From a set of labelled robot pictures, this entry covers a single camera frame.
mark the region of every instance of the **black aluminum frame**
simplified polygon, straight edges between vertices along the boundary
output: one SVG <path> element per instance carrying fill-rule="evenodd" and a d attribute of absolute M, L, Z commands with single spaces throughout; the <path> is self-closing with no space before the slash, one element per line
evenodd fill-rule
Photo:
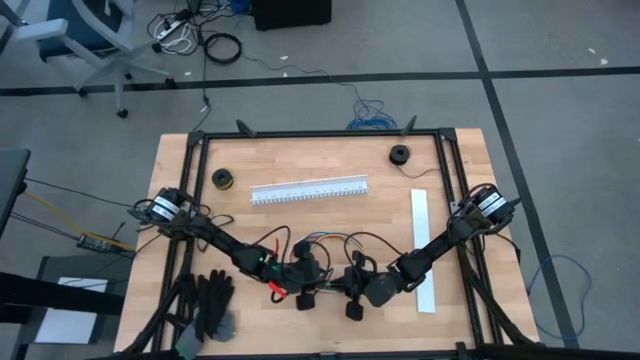
<path fill-rule="evenodd" d="M 441 168 L 442 181 L 444 184 L 445 194 L 447 201 L 449 202 L 449 210 L 451 210 L 451 204 L 456 202 L 453 185 L 451 182 L 451 175 L 449 172 L 449 166 L 447 162 L 447 156 L 445 153 L 444 143 L 445 141 L 449 143 L 451 147 L 451 154 L 453 157 L 453 164 L 456 169 L 456 174 L 458 175 L 459 186 L 461 190 L 461 195 L 465 196 L 469 189 L 467 184 L 467 179 L 464 173 L 464 165 L 462 163 L 462 158 L 460 157 L 460 148 L 457 143 L 455 129 L 453 128 L 439 128 L 439 129 L 413 129 L 410 131 L 408 136 L 433 136 L 435 140 L 436 153 L 438 156 L 438 162 Z M 401 136 L 401 130 L 321 130 L 321 131 L 268 131 L 268 132 L 259 132 L 256 133 L 255 136 L 250 136 L 245 133 L 203 133 L 196 132 L 190 133 L 187 138 L 187 146 L 185 152 L 185 160 L 182 167 L 182 174 L 180 178 L 180 189 L 183 191 L 187 190 L 187 184 L 189 180 L 191 163 L 193 161 L 193 152 L 195 151 L 196 145 L 200 144 L 200 159 L 198 162 L 198 169 L 196 173 L 196 184 L 194 189 L 193 197 L 196 202 L 200 202 L 202 195 L 202 188 L 205 179 L 205 170 L 207 164 L 207 154 L 209 148 L 209 142 L 211 140 L 225 140 L 225 139 L 273 139 L 273 138 L 305 138 L 305 137 L 366 137 L 366 136 Z M 472 244 L 474 247 L 475 260 L 476 265 L 478 267 L 479 273 L 478 276 L 483 285 L 486 286 L 487 290 L 491 292 L 491 283 L 488 276 L 486 261 L 484 259 L 483 253 L 480 251 L 480 240 L 473 239 Z M 167 262 L 165 264 L 164 278 L 162 281 L 162 289 L 161 296 L 162 299 L 168 289 L 171 287 L 173 272 L 175 269 L 176 263 L 176 252 L 178 249 L 178 242 L 172 240 L 169 245 L 169 251 L 167 252 Z M 189 240 L 186 242 L 185 253 L 183 256 L 183 262 L 180 272 L 190 272 L 191 264 L 193 260 L 193 251 L 194 250 L 194 241 Z M 478 307 L 476 303 L 476 298 L 474 294 L 473 287 L 469 281 L 468 275 L 465 274 L 462 269 L 464 268 L 464 263 L 469 262 L 469 258 L 467 257 L 466 248 L 464 245 L 459 245 L 457 247 L 458 259 L 460 262 L 461 274 L 462 274 L 462 282 L 465 289 L 465 298 L 467 302 L 467 309 L 469 312 L 469 321 L 471 325 L 471 331 L 475 346 L 481 345 L 485 343 L 484 334 L 482 331 L 482 327 L 480 324 L 480 317 L 478 313 Z M 178 311 L 179 313 L 183 313 L 185 309 L 184 301 L 181 297 L 178 298 Z M 489 316 L 489 325 L 491 328 L 492 336 L 494 342 L 497 344 L 502 344 L 502 333 L 498 323 L 490 312 L 487 312 Z M 162 347 L 162 339 L 164 334 L 164 323 L 161 323 L 158 326 L 156 334 L 153 337 L 152 342 L 152 351 L 158 351 Z M 179 332 L 174 330 L 172 345 L 175 344 L 177 337 L 179 336 Z M 291 355 L 293 358 L 315 358 L 318 355 L 334 355 L 334 354 L 295 354 Z M 376 352 L 376 353 L 341 353 L 341 358 L 359 358 L 361 356 L 365 356 L 367 358 L 419 358 L 419 359 L 442 359 L 442 358 L 457 358 L 459 355 L 459 351 L 457 350 L 442 350 L 442 351 L 393 351 L 393 352 Z M 287 358 L 286 354 L 278 355 L 279 358 Z M 203 358 L 216 358 L 216 356 L 206 356 Z M 233 358 L 255 358 L 255 356 L 233 356 Z"/>

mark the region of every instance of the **chair base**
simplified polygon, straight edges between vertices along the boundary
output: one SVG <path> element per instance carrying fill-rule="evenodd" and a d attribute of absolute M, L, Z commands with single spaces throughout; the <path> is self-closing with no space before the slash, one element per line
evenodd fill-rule
<path fill-rule="evenodd" d="M 123 101 L 124 83 L 122 81 L 122 78 L 124 77 L 127 80 L 133 79 L 133 76 L 131 75 L 132 71 L 133 72 L 137 71 L 137 72 L 146 73 L 146 74 L 155 75 L 155 76 L 162 76 L 163 78 L 165 78 L 165 84 L 167 84 L 167 86 L 169 86 L 172 89 L 177 88 L 175 80 L 171 78 L 171 75 L 168 72 L 160 69 L 156 69 L 150 66 L 140 65 L 134 62 L 134 59 L 138 55 L 140 55 L 143 52 L 143 50 L 145 50 L 145 48 L 147 48 L 147 44 L 141 45 L 130 52 L 126 52 L 126 53 L 120 52 L 120 53 L 113 54 L 105 59 L 98 59 L 94 54 L 90 52 L 87 54 L 87 52 L 82 51 L 80 49 L 77 49 L 77 48 L 74 49 L 74 50 L 80 50 L 80 51 L 75 51 L 75 53 L 78 54 L 85 61 L 87 61 L 89 64 L 93 65 L 96 68 L 96 71 L 89 74 L 83 80 L 73 85 L 73 87 L 76 89 L 76 91 L 78 91 L 78 95 L 80 95 L 80 97 L 85 97 L 87 92 L 83 90 L 83 87 L 87 86 L 89 83 L 99 78 L 112 75 L 114 92 L 116 95 L 116 109 L 118 110 L 116 114 L 120 118 L 123 118 L 123 119 L 126 118 L 128 115 L 128 111 L 124 108 L 124 101 Z"/>

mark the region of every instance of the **black tape roll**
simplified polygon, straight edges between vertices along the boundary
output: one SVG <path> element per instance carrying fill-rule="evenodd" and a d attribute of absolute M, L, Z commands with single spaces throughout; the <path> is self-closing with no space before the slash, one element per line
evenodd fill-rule
<path fill-rule="evenodd" d="M 213 181 L 216 189 L 227 190 L 233 185 L 233 176 L 227 169 L 218 169 L 213 173 L 213 176 L 211 176 L 211 181 Z"/>
<path fill-rule="evenodd" d="M 404 165 L 411 156 L 411 150 L 404 145 L 396 145 L 391 148 L 389 153 L 389 161 L 394 165 Z"/>

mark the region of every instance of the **wooden table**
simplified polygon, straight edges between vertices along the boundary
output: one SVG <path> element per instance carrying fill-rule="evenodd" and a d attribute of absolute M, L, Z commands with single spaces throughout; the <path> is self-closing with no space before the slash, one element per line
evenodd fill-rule
<path fill-rule="evenodd" d="M 489 154 L 479 129 L 457 130 L 462 159 L 469 186 L 495 182 Z M 186 135 L 164 135 L 160 140 L 149 188 L 149 197 L 162 187 L 178 187 L 185 153 Z M 447 201 L 439 171 L 418 179 L 403 176 L 388 161 L 389 149 L 398 143 L 408 145 L 411 159 L 404 166 L 409 174 L 427 168 L 438 168 L 434 140 L 429 137 L 349 137 L 235 139 L 209 144 L 202 203 L 215 214 L 231 214 L 235 223 L 225 230 L 243 242 L 252 242 L 270 229 L 287 224 L 297 240 L 314 231 L 351 233 L 369 231 L 379 234 L 401 250 L 413 247 L 410 189 L 426 189 L 428 193 L 431 237 L 444 230 L 448 217 Z M 189 191 L 193 191 L 199 151 L 194 153 Z M 216 190 L 211 174 L 225 167 L 235 177 L 226 191 Z M 457 184 L 452 164 L 452 181 Z M 318 179 L 347 175 L 369 175 L 368 196 L 310 200 L 287 204 L 252 206 L 252 185 Z M 523 216 L 519 209 L 516 216 Z M 508 229 L 503 231 L 508 236 Z M 155 237 L 155 231 L 143 232 L 138 248 Z M 275 237 L 282 242 L 284 234 L 276 234 L 263 245 L 275 247 Z M 360 237 L 367 255 L 379 264 L 387 264 L 397 256 L 374 238 Z M 528 337 L 537 340 L 537 332 L 525 286 L 513 248 L 497 237 L 487 237 L 485 257 L 493 293 L 511 320 Z M 347 265 L 340 241 L 327 241 L 336 268 L 341 275 Z M 142 329 L 158 304 L 168 241 L 158 239 L 136 256 L 129 289 L 122 312 L 116 350 L 125 348 Z M 272 304 L 270 290 L 244 275 L 231 265 L 221 252 L 209 248 L 196 251 L 192 271 L 208 273 L 223 268 L 234 276 L 236 292 L 230 310 L 236 318 L 236 337 L 227 343 L 206 342 L 201 354 L 274 354 L 317 352 L 370 352 L 449 350 L 455 342 L 473 347 L 471 328 L 462 288 L 456 252 L 450 251 L 433 266 L 436 313 L 419 314 L 416 294 L 402 293 L 381 308 L 372 307 L 366 299 L 364 320 L 354 322 L 345 317 L 348 298 L 344 295 L 320 293 L 313 310 L 300 312 L 290 296 L 280 304 Z M 325 261 L 318 252 L 321 262 Z M 486 311 L 477 298 L 485 338 L 491 338 Z M 165 331 L 165 344 L 170 344 Z"/>

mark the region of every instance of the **yellow cable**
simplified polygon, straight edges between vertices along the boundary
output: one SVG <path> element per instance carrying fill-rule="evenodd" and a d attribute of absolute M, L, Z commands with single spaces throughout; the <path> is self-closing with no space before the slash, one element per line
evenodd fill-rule
<path fill-rule="evenodd" d="M 71 219 L 69 219 L 69 217 L 65 214 L 63 214 L 60 210 L 58 210 L 55 206 L 51 205 L 49 202 L 47 202 L 46 200 L 40 198 L 39 196 L 33 195 L 31 193 L 28 192 L 24 192 L 24 195 L 32 198 L 33 200 L 39 202 L 40 204 L 46 206 L 47 208 L 49 208 L 49 210 L 51 210 L 51 212 L 53 212 L 65 225 L 67 225 L 70 229 L 72 229 L 75 232 L 78 232 L 82 235 L 85 235 L 87 237 L 90 237 L 92 239 L 96 239 L 96 240 L 102 240 L 104 242 L 107 242 L 113 246 L 119 247 L 121 249 L 127 250 L 127 251 L 132 251 L 135 252 L 135 249 L 131 246 L 127 246 L 125 244 L 121 244 L 117 241 L 114 241 L 112 239 L 106 238 L 104 236 L 100 236 L 98 234 L 94 234 L 90 231 L 84 230 L 81 227 L 79 227 L 78 225 L 74 224 L 73 221 L 71 221 Z"/>

